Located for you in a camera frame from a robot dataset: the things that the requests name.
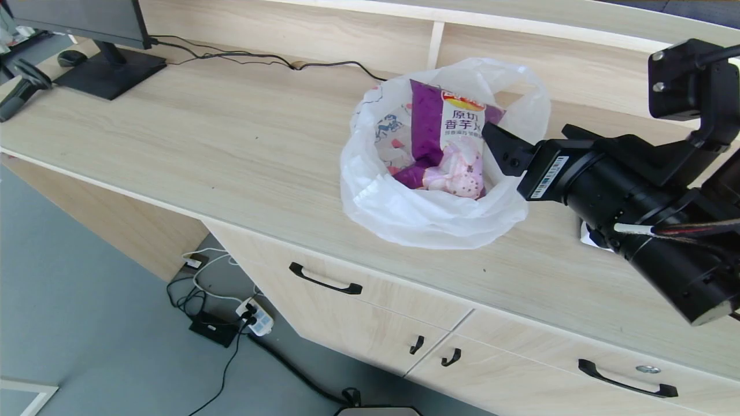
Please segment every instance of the drawer handle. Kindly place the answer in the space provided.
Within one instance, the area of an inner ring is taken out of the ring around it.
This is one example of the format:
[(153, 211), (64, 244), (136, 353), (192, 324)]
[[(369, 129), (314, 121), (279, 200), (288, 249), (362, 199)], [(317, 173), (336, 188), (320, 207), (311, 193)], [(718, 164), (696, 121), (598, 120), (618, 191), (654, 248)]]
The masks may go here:
[(457, 360), (460, 359), (460, 355), (462, 355), (462, 354), (463, 354), (463, 352), (460, 351), (459, 348), (456, 348), (455, 349), (455, 352), (452, 354), (452, 359), (451, 360), (447, 360), (447, 358), (445, 358), (445, 357), (442, 358), (442, 367), (449, 367), (453, 363), (456, 363)]
[(419, 348), (421, 348), (422, 345), (424, 345), (424, 337), (422, 335), (419, 335), (416, 345), (412, 345), (408, 353), (411, 355), (416, 354), (416, 351), (419, 351)]
[(633, 392), (642, 393), (643, 395), (660, 397), (661, 399), (679, 396), (679, 391), (676, 389), (676, 387), (668, 384), (659, 384), (660, 389), (658, 389), (657, 392), (649, 392), (648, 390), (638, 389), (637, 387), (632, 387), (627, 384), (620, 383), (619, 381), (611, 380), (610, 378), (606, 378), (601, 375), (601, 373), (599, 373), (599, 371), (596, 369), (596, 364), (582, 358), (578, 360), (578, 369), (586, 373), (586, 375), (596, 378), (597, 380), (605, 381), (606, 383), (622, 387), (623, 389), (632, 390)]
[(363, 292), (363, 287), (356, 283), (350, 283), (349, 286), (345, 288), (341, 288), (341, 287), (335, 287), (330, 284), (325, 284), (323, 282), (319, 282), (317, 280), (311, 279), (310, 277), (303, 274), (303, 266), (301, 266), (300, 264), (296, 262), (290, 263), (290, 266), (288, 267), (288, 269), (290, 269), (290, 271), (293, 272), (299, 278), (306, 279), (309, 282), (313, 282), (319, 286), (324, 286), (327, 289), (333, 289), (333, 290), (336, 290), (337, 292), (346, 293), (347, 295), (359, 295), (360, 293)]

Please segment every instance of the wooden countertop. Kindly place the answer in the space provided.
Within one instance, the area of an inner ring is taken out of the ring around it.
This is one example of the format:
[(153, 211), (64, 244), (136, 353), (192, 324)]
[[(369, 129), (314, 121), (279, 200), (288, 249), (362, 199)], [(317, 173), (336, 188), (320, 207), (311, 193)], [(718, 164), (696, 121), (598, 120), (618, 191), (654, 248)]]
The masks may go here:
[[(92, 42), (78, 46), (94, 53)], [(151, 54), (178, 60), (180, 50)], [(58, 75), (50, 59), (39, 67)], [(0, 87), (0, 96), (15, 84)], [(62, 87), (1, 125), (2, 151), (196, 218), (214, 218), (478, 304), (737, 378), (737, 322), (692, 328), (617, 256), (585, 246), (576, 216), (530, 204), (526, 221), (474, 251), (391, 244), (342, 212), (339, 154), (375, 82), (357, 68), (292, 72), (211, 59), (170, 65), (114, 101)], [(514, 96), (503, 94), (502, 101)], [(554, 101), (564, 123), (654, 142), (690, 129)]]

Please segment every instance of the robotic arm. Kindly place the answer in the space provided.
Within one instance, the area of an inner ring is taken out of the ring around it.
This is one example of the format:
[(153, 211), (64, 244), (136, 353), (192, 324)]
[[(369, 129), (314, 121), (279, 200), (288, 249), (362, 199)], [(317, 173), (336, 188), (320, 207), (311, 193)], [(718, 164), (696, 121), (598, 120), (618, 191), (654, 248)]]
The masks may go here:
[(740, 308), (740, 152), (687, 188), (740, 132), (738, 67), (727, 61), (737, 55), (690, 39), (648, 59), (650, 114), (701, 120), (683, 141), (566, 124), (567, 140), (532, 145), (494, 124), (482, 131), (505, 175), (526, 171), (517, 190), (527, 201), (569, 206), (693, 326)]

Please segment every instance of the power strip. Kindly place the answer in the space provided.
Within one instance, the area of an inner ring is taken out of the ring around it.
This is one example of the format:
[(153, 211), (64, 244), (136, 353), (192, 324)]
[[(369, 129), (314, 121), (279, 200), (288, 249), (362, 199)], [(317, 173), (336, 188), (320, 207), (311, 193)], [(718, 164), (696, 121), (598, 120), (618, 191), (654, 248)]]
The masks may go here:
[(249, 298), (242, 302), (239, 307), (237, 307), (236, 314), (239, 316), (244, 315), (244, 313), (247, 312), (247, 305), (256, 309), (256, 312), (252, 316), (257, 320), (257, 322), (247, 326), (258, 337), (269, 334), (272, 331), (272, 326), (275, 325), (275, 321), (272, 319), (272, 316), (268, 315), (267, 311), (265, 311), (265, 309), (255, 301), (254, 298)]

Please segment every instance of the pink packaging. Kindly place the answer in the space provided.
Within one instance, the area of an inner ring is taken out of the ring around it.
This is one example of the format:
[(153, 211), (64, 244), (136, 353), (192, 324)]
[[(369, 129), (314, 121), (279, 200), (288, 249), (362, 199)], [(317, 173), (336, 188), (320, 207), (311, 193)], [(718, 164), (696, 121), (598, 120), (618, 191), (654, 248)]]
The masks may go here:
[(485, 195), (483, 125), (504, 110), (411, 80), (411, 156), (393, 177), (411, 189), (442, 190), (466, 198)]

